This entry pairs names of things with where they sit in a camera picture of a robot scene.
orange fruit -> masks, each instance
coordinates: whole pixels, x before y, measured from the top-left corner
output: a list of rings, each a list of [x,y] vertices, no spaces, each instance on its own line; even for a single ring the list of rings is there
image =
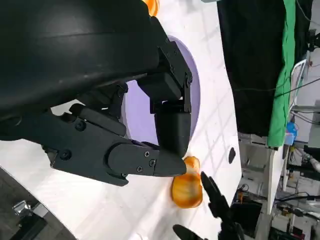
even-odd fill
[[[159,10],[159,0],[143,0],[148,6],[149,15],[156,16]]]
[[[172,182],[172,200],[180,208],[189,209],[199,206],[203,200],[200,162],[196,157],[184,160],[187,172],[176,176]]]

grey floor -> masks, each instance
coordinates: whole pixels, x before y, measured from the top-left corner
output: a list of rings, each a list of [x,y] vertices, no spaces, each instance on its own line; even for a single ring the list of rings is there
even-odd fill
[[[18,182],[0,168],[0,240],[9,240],[18,230],[19,216],[15,215],[12,207],[26,200],[34,205],[38,201],[29,194]],[[47,221],[45,228],[35,240],[75,240],[76,238],[48,212],[44,219]]]

purple plate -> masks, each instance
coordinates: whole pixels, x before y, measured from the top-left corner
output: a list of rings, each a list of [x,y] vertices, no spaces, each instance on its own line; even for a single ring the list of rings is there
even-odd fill
[[[170,41],[175,41],[179,47],[186,63],[192,72],[191,84],[191,129],[190,138],[192,137],[198,121],[200,108],[200,83],[199,75],[195,60],[187,47],[177,38],[168,36]],[[127,127],[127,135],[129,138],[139,142],[149,142],[158,144],[155,118],[150,114],[150,99],[140,89],[135,80],[127,83],[129,87],[128,93],[125,95],[122,104],[123,123]]]

white table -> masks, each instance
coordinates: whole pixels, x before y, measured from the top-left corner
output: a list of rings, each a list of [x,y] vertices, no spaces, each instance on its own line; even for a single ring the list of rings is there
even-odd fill
[[[283,171],[285,160],[283,159],[284,147],[280,146],[277,151],[272,150],[270,154],[268,169],[268,200],[266,205],[266,213],[271,214],[273,204],[275,202],[276,193]]]
[[[226,73],[216,3],[160,0],[158,18],[168,35],[192,53],[199,72],[201,106],[187,155],[213,176],[229,204],[241,178],[234,99]],[[236,157],[228,163],[229,149]],[[203,238],[217,239],[220,220],[207,204],[179,209],[170,197],[172,178],[128,176],[117,187],[50,168],[37,144],[0,143],[0,166],[42,202],[80,240],[177,239],[183,224]]]

robotic hand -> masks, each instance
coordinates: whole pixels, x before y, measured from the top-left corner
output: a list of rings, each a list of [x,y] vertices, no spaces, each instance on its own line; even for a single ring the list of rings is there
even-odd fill
[[[54,169],[124,186],[186,173],[192,74],[141,0],[4,0],[0,140],[42,145]],[[126,82],[150,98],[159,146],[127,139]],[[51,107],[78,99],[71,113]]]
[[[212,215],[215,218],[221,218],[221,232],[218,235],[219,240],[245,240],[244,232],[241,226],[231,218],[230,208],[225,196],[223,196],[212,177],[201,173],[202,185],[207,192],[210,202],[208,204]],[[202,239],[196,233],[181,225],[174,225],[173,231],[181,240],[208,240]]]

